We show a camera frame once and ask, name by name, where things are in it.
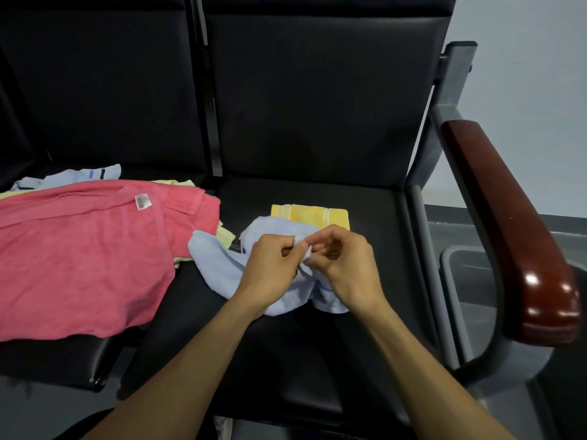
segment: brown armrest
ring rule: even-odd
[[[536,346],[570,343],[579,333],[581,303],[574,275],[554,238],[478,123],[449,120],[440,133],[498,269],[504,335]]]

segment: barcode label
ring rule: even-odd
[[[149,208],[152,205],[151,199],[149,199],[149,195],[146,193],[135,196],[135,202],[137,204],[138,210],[144,210],[145,208]]]

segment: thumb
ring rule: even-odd
[[[309,247],[308,243],[302,239],[293,246],[292,251],[290,251],[289,255],[286,257],[287,262],[297,267],[308,252]]]
[[[332,261],[330,259],[320,253],[312,253],[312,256],[304,261],[306,266],[312,267],[322,274],[326,274],[331,263]]]

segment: person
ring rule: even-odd
[[[363,236],[331,225],[296,246],[293,242],[293,236],[262,236],[253,245],[235,295],[171,362],[84,440],[194,440],[247,326],[285,294],[309,246],[312,254],[306,264],[326,275],[339,299],[371,333],[420,440],[514,438],[390,307],[373,249]]]

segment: person's right hand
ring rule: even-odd
[[[330,225],[306,238],[312,255],[305,264],[330,281],[338,299],[358,317],[366,317],[387,300],[383,295],[373,248],[364,238]]]

